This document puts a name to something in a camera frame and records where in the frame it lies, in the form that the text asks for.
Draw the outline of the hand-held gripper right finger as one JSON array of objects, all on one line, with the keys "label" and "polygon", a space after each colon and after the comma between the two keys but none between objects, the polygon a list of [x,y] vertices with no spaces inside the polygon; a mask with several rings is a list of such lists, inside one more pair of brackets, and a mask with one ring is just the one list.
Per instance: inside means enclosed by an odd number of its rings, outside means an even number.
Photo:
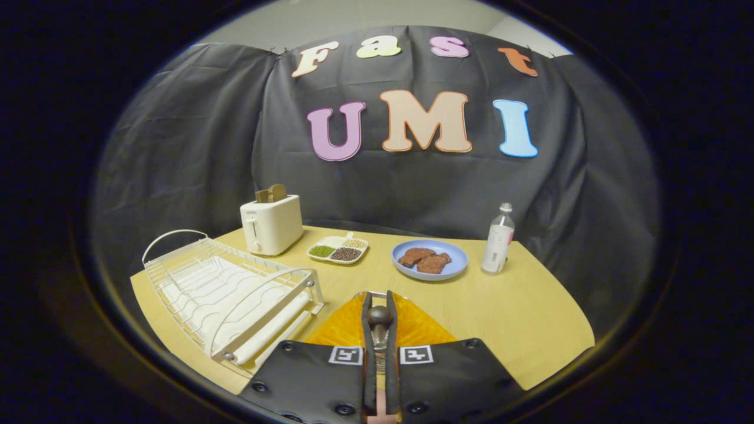
[{"label": "hand-held gripper right finger", "polygon": [[401,423],[485,422],[524,395],[483,340],[455,340],[412,301],[386,297],[386,408]]}]

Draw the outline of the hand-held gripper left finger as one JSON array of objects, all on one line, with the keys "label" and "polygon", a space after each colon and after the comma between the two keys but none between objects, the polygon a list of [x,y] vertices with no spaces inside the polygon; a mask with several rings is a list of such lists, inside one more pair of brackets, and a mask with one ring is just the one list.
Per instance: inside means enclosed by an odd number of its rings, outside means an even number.
[{"label": "hand-held gripper left finger", "polygon": [[353,343],[325,344],[282,340],[239,396],[277,415],[301,423],[365,423],[375,413],[375,352],[367,312],[372,295],[355,296],[345,322]]}]

